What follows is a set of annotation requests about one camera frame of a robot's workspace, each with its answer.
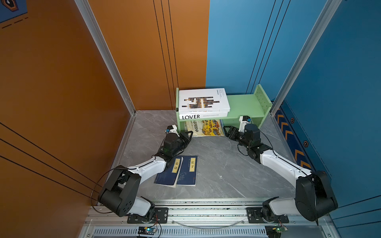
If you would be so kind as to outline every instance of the stack of books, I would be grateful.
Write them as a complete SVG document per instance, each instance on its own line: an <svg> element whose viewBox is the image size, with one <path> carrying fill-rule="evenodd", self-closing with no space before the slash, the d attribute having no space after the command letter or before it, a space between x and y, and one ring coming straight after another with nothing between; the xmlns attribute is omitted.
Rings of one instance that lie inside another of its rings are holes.
<svg viewBox="0 0 381 238"><path fill-rule="evenodd" d="M180 120L226 117L230 111L224 88L179 91Z"/></svg>

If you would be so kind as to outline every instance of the book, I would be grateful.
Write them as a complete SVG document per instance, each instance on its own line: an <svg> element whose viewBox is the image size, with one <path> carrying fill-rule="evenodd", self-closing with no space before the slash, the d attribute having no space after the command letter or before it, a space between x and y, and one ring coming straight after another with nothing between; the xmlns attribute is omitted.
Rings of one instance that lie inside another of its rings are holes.
<svg viewBox="0 0 381 238"><path fill-rule="evenodd" d="M174 159L175 161L171 167L156 175L154 181L155 184L160 184L172 188L176 187L177 179L179 177L179 171L181 168L182 157L177 156Z"/></svg>
<svg viewBox="0 0 381 238"><path fill-rule="evenodd" d="M179 115L180 120L189 119L206 119L206 118L216 118L216 117L227 117L228 112L205 112L205 113L192 113L192 114L182 114Z"/></svg>
<svg viewBox="0 0 381 238"><path fill-rule="evenodd" d="M191 89L179 91L179 114L229 112L230 106L224 88Z"/></svg>
<svg viewBox="0 0 381 238"><path fill-rule="evenodd" d="M186 121L187 131L193 131L193 137L224 136L221 120Z"/></svg>
<svg viewBox="0 0 381 238"><path fill-rule="evenodd" d="M183 156L177 185L196 186L197 156Z"/></svg>

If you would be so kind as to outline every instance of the black line on wall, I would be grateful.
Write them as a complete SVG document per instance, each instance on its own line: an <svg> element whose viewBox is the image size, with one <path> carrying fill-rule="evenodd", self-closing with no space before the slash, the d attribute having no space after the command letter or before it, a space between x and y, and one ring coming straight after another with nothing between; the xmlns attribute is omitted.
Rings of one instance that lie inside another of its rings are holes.
<svg viewBox="0 0 381 238"><path fill-rule="evenodd" d="M373 224L373 223L379 223L379 222L381 222L381 220L376 221L376 222L368 222L368 223L357 224L357 225L367 225L367 224ZM345 227L355 227L357 225L347 225Z"/></svg>
<svg viewBox="0 0 381 238"><path fill-rule="evenodd" d="M164 51L163 51L163 45L162 45L162 38L160 37L159 22L158 22L158 20L157 20L155 1L152 0L152 2L154 3L154 10L155 10L155 16L156 16L156 23L157 23L157 31L158 31L158 33L159 33L160 46L162 47L162 55L163 55L163 62L164 62L164 70L165 70L165 76L166 76L166 78L167 78L169 99L170 99L170 101L171 101L171 108L172 108L172 110L173 110L173 107L172 107L172 98L171 98L171 90L169 89L168 75L167 75L167 73L166 73L165 60L164 60Z"/></svg>
<svg viewBox="0 0 381 238"><path fill-rule="evenodd" d="M277 40L277 37L278 37L279 31L280 31L280 28L282 27L282 23L283 23L283 20L284 20L284 18L285 18L285 16L286 16L286 13L287 13L287 10L288 10L288 6L290 5L290 2L291 2L291 0L288 2L288 5L287 5L287 8L286 8L285 14L283 15L283 19L282 19L282 22L280 23L280 26L279 26L279 29L278 29L277 35L275 36L275 40L274 40L274 43L272 44L272 47L271 47L271 50L270 50L270 53L269 53L269 57L267 58L266 64L264 65L264 68L263 68L263 71L262 71L261 77L259 78L259 82L258 82L258 84L260 84L260 83L261 83L261 79L262 79L262 76L263 76L264 70L266 69L266 66L267 66L267 62L269 61L269 58L270 58L270 55L271 55L271 52L272 52L272 48L274 47L275 41Z"/></svg>
<svg viewBox="0 0 381 238"><path fill-rule="evenodd" d="M62 164L66 165L67 167L71 168L72 170L74 170L75 172L79 173L80 175L82 175L83 177L87 178L88 180L92 181L91 179L89 179L88 177L86 177L85 175L81 174L80 172L78 172L77 170L75 170L73 167L67 165L66 163L64 163L63 161L59 160L57 157L53 156L52 154L50 154L49 152L47 152L46 150L42 149L41 147L39 147L38 145L36 145L35 143L33 143L32 141L26 139L24 136L20 135L19 133L15 132L14 130L12 130L11 128L7 127L6 125L4 125L3 123L0 122L0 125L4 126L5 128L7 128L8 130L12 131L13 133L15 133L16 135L18 135L19 137L23 138L24 140L26 140L27 142L31 143L32 145L34 145L35 147L39 148L40 150L44 151L45 153L47 153L48 155L52 156L53 158L55 158L56 160L58 160L59 162L61 162Z"/></svg>
<svg viewBox="0 0 381 238"><path fill-rule="evenodd" d="M336 219L340 219L340 218L344 218L344 217L351 217L351 216L360 215L360 214L364 214L364 213L368 213L368 212L374 212L374 211L378 211L378 210L381 210L381 208L374 209L374 210L371 210L371 211L366 211L366 212L359 212L359 213L356 213L356 214L347 215L347 216L343 216L343 217L333 218L332 220L336 220Z"/></svg>
<svg viewBox="0 0 381 238"><path fill-rule="evenodd" d="M172 43L173 43L173 55L174 55L174 66L176 68L176 79L177 79L177 87L180 88L179 85L179 75L177 74L177 64L176 64L176 54L174 52L174 40L173 40L173 28L172 28L172 18L171 18L171 7L169 5L169 0L168 0L168 9L169 9L169 19L171 21L171 31L172 31Z"/></svg>
<svg viewBox="0 0 381 238"><path fill-rule="evenodd" d="M6 28L6 27L8 27L8 26L11 26L12 24L9 24L9 25L6 25L6 26L3 26L1 29L3 29L3 28Z"/></svg>
<svg viewBox="0 0 381 238"><path fill-rule="evenodd" d="M282 3L280 4L280 8L279 8L279 11L278 11L278 14L277 14L277 18L275 18L274 26L272 27L272 30L271 30L271 34L270 34L269 40L267 41L267 45L266 45L266 48L265 48L265 50L264 50L263 57L262 57L262 60L261 60L260 65L259 65L259 68L258 68L258 71L257 71L257 75L255 76L255 80L254 80L253 86L252 86L252 88L251 88L250 94L251 94L252 91L253 91L253 88L254 88L254 85L255 85L255 81L257 81L257 77L258 77L258 74L259 74L259 70L261 69L262 62L263 62L264 56L265 56L266 51L267 51L267 47L269 46L269 43L270 43L270 39L271 39L272 33L273 33L273 31L274 31L275 25L277 24L278 16L279 16L280 10L282 9L283 2L284 2L284 0L282 0Z"/></svg>
<svg viewBox="0 0 381 238"><path fill-rule="evenodd" d="M40 175L40 176L42 176L42 177L44 177L44 178L46 178L46 179L49 179L50 181L53 181L53 182L55 182L55 183L57 183L57 184L59 184L59 185L62 185L62 186L64 186L65 188L68 188L68 189L70 189L70 190L72 190L72 191L75 191L75 192L77 192L77 193L79 193L79 194L82 194L83 196L86 196L86 197L90 198L89 196L87 196L87 195L85 195L85 194L83 194L83 193L81 193L81 192L78 192L78 191L75 190L75 189L72 189L72 188L70 188L70 187L68 187L68 186L66 186L66 185L64 185L64 184L62 184L62 183L60 183L60 182L57 182L57 181L55 181L55 180L53 180L53 179L51 179L51 178L46 177L45 175L42 175L42 174L40 174L40 173L38 173L38 172L36 172L36 171L34 171L34 170L31 170L31 169L29 169L29 168L27 168L27 167L25 167L25 166L22 166L21 164L16 163L16 162L14 162L14 161L12 161L12 160L10 160L10 159L8 159L8 158L5 158L5 157L2 156L2 155L0 155L0 157L3 158L3 159L5 159L5 160L8 160L8 161L11 162L11 163L14 163L15 165L18 165L18 166L20 166L20 167L22 167L22 168L24 168L24 169L27 169L27 170L29 170L30 172L33 172L33 173L35 173L35 174L38 174L38 175Z"/></svg>
<svg viewBox="0 0 381 238"><path fill-rule="evenodd" d="M52 166L50 166L50 165L48 165L48 164L46 164L45 162L43 162L43 161L41 161L41 160L37 159L36 157L34 157L34 156L32 156L32 155L28 154L27 152L25 152L25 151L23 151L23 150L21 150L21 149L17 148L16 146L12 145L11 143L8 143L8 142L6 142L5 140L3 140L3 139L1 139L1 138L0 138L0 141L2 141L2 142L4 142L4 143L6 143L6 144L8 144L8 145L12 146L12 147L13 147L13 148L15 148L16 150L19 150L19 151L23 152L24 154L26 154L26 155L28 155L28 156L32 157L33 159L35 159L35 160L37 160L37 161L39 161L39 162L43 163L44 165L46 165L46 166L48 166L48 167L50 167L50 168L54 169L55 171L57 171L57 172L59 172L59 173L61 173L61 174L65 175L66 177L68 177L68 178L70 178L70 179L72 179L72 180L74 180L74 181L76 181L76 182L78 182L78 183L82 184L83 186L85 186L85 187L87 187L87 188L89 188L89 189L91 189L91 190L92 190L92 188L90 188L89 186L86 186L85 184L83 184L83 183L79 182L79 181L78 181L78 180L76 180L76 179L73 179L73 178L72 178L72 177L70 177L69 175L67 175L67 174L65 174L65 173L63 173L63 172L61 172L61 171L59 171L58 169L56 169L56 168L54 168L54 167L52 167Z"/></svg>
<svg viewBox="0 0 381 238"><path fill-rule="evenodd" d="M259 50L258 50L257 58L255 59L255 63L254 63L254 67L253 67L253 71L251 72L250 80L249 80L249 83L247 84L247 89L246 89L245 94L247 94L247 90L249 89L250 82L251 82L251 78L253 77L253 73L254 73L255 65L257 64L257 60L258 60L258 56L259 56L259 53L260 53L261 48L262 48L262 44L263 44L263 40L264 40L264 36L266 35L267 27L269 26L270 18L271 18L272 12L273 12L273 10L274 10L274 6L275 6L275 2L276 2L276 1L277 1L277 0L274 1L274 4L273 4L272 9L271 9L270 16L269 16L269 20L267 21L266 30L264 30L264 34L263 34L263 38L262 38L262 42L261 42L261 45L260 45Z"/></svg>
<svg viewBox="0 0 381 238"><path fill-rule="evenodd" d="M166 26L165 26L165 19L164 19L164 10L163 10L163 1L160 0L160 2L162 3L162 12L163 12L163 21L164 21L164 30L165 30L165 39L167 41L167 49L168 49L168 58L169 58L169 66L170 66L170 69L171 69L171 76L172 76L172 87L173 87L173 93L176 94L176 91L174 90L174 83L173 83L173 73L172 73L172 64L171 64L171 56L169 55L169 46L168 46L168 37L167 37L167 34L166 34Z"/></svg>
<svg viewBox="0 0 381 238"><path fill-rule="evenodd" d="M378 195L378 196L374 196L374 197L371 197L371 198L367 198L367 199L364 199L364 200L361 200L361 201L357 201L357 202L354 202L354 203L350 203L350 204L347 204L347 205L344 205L344 206L341 206L341 207L338 207L338 208L343 208L343 207L346 207L346 206L349 206L349 205L353 205L353 204L356 204L356 203L361 203L363 201L367 201L367 200L371 200L373 198L378 198L380 197L381 195Z"/></svg>

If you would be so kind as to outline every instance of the aluminum corner post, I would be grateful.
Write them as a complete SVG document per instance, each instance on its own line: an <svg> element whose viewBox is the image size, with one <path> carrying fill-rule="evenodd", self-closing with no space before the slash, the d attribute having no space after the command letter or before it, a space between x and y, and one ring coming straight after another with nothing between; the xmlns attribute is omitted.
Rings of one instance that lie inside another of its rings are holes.
<svg viewBox="0 0 381 238"><path fill-rule="evenodd" d="M275 115L342 0L327 0L270 110Z"/></svg>
<svg viewBox="0 0 381 238"><path fill-rule="evenodd" d="M91 10L88 0L74 0L74 1L77 4L79 12L81 13L82 18L84 19L87 25L87 28L89 29L95 44L97 45L98 50L101 53L101 56L112 76L112 79L115 82L115 85L117 86L119 90L121 97L123 98L123 101L128 111L130 112L131 116L134 116L136 109L134 107L134 104L132 103L130 95L128 94L126 85L123 82L122 76L119 73L118 67L112 57L110 49L107 46L106 40L103 37L101 28L99 27L98 22L96 21L96 18L94 16L94 13Z"/></svg>

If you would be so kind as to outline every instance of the metal bracket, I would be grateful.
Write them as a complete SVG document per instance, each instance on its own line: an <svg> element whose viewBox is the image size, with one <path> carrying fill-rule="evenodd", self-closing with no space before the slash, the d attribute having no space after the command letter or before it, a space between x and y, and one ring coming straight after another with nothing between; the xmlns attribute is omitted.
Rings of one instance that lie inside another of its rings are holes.
<svg viewBox="0 0 381 238"><path fill-rule="evenodd" d="M167 223L168 208L155 208L155 215L157 215L157 221L160 224ZM153 219L149 222L146 222L142 216L136 214L129 215L127 220L128 224L154 224L155 222L156 221Z"/></svg>
<svg viewBox="0 0 381 238"><path fill-rule="evenodd" d="M262 207L246 208L247 219L249 220L249 223L268 223L269 224L269 222L263 219L261 210L262 210ZM279 216L279 220L281 223L289 223L287 215Z"/></svg>

